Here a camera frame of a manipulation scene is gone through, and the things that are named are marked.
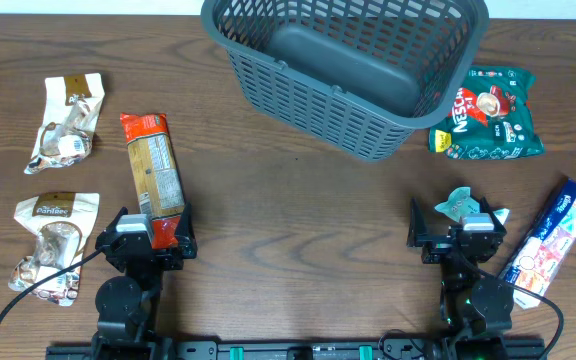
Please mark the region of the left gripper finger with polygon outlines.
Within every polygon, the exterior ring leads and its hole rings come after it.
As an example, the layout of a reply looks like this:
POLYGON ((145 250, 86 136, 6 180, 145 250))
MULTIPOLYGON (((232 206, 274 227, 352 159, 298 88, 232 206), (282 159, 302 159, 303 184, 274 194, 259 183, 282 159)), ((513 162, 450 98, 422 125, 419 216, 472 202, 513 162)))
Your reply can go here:
POLYGON ((178 246, 183 249, 195 249, 196 239, 192 224, 192 205, 187 203, 180 215, 179 222, 175 229, 175 238, 178 246))
POLYGON ((116 232, 117 225, 118 225, 121 217, 124 216, 124 215, 127 215, 127 214, 128 214, 127 208, 126 208, 126 207, 122 207, 122 208, 118 211, 118 213, 117 213, 117 215, 115 216, 115 218, 114 218, 114 219, 111 221, 111 223, 106 227, 105 233, 106 233, 106 234, 115 233, 115 232, 116 232))

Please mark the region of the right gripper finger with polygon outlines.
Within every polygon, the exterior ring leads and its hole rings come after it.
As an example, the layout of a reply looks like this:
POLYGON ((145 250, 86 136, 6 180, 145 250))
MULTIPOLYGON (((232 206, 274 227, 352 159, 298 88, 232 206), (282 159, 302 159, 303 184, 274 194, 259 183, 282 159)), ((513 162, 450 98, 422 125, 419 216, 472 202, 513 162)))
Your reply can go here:
POLYGON ((410 225, 407 235, 408 247, 422 247, 426 242, 427 227, 422 211, 417 201, 412 198, 410 202, 410 225))
POLYGON ((501 226, 499 218, 496 216, 496 214, 492 210, 490 204, 488 203, 485 197, 480 198, 479 204, 480 204, 480 212, 482 214, 487 214, 490 217, 491 222, 494 226, 501 226))

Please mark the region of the mint green wipes pack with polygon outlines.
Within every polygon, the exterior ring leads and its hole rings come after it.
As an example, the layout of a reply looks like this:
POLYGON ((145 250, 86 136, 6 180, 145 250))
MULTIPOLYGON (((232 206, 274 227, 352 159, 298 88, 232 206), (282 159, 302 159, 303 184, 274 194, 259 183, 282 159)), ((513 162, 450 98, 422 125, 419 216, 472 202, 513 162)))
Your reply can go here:
MULTIPOLYGON (((445 202, 436 205, 434 209, 456 222, 460 222, 461 217, 464 215, 481 213, 479 201, 471 196, 470 187, 456 188, 445 202)), ((501 224, 504 225, 510 215, 510 210, 502 208, 494 210, 494 213, 501 224)))

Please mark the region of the orange biscuit packet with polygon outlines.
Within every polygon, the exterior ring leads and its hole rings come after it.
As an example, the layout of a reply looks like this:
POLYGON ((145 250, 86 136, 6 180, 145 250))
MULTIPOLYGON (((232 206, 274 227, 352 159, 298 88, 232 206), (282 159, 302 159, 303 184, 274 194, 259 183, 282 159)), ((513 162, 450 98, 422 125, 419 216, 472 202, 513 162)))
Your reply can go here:
POLYGON ((165 114, 122 113, 139 209, 151 218, 153 248, 175 247, 175 230, 186 205, 165 114))

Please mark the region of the green Nescafe coffee bag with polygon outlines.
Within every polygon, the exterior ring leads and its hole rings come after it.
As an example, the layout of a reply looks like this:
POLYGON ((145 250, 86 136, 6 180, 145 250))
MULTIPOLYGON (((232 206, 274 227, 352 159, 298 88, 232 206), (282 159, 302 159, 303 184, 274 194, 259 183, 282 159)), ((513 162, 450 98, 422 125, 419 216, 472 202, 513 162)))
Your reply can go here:
POLYGON ((505 66, 470 68, 444 120, 428 132, 428 149, 451 159, 511 160, 539 156, 528 91, 536 77, 505 66))

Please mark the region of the grey plastic basket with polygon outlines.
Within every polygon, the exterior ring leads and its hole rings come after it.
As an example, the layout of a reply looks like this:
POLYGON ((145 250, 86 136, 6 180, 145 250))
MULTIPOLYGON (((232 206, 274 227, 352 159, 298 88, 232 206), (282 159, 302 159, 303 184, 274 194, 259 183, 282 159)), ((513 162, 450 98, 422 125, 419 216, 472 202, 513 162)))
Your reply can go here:
POLYGON ((377 162, 448 115, 489 12, 484 0, 205 0, 201 21, 257 111, 377 162))

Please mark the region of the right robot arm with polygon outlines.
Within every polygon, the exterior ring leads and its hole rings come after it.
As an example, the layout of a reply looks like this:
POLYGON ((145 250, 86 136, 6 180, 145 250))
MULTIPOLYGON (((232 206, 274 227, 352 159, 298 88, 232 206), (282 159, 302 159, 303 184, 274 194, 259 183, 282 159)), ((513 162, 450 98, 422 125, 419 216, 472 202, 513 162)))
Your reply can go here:
POLYGON ((513 291, 480 273, 507 234, 487 202, 479 213, 432 235, 416 200, 410 203, 409 248, 441 268, 440 316, 448 331, 423 345, 426 359, 506 359, 503 332, 512 327, 513 291))

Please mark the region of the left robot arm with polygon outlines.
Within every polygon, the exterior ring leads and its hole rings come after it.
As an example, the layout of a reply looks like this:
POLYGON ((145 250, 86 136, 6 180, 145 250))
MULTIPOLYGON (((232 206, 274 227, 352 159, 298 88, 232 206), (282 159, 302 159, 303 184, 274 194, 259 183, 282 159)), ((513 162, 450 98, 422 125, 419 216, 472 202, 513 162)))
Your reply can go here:
POLYGON ((173 230, 175 245, 156 249, 154 228, 146 214, 130 215, 122 208, 97 237, 101 251, 120 274, 97 291, 99 313, 93 336, 94 359, 174 359, 174 341, 155 333, 163 274, 183 268, 186 259, 197 256, 197 243, 186 205, 173 230))

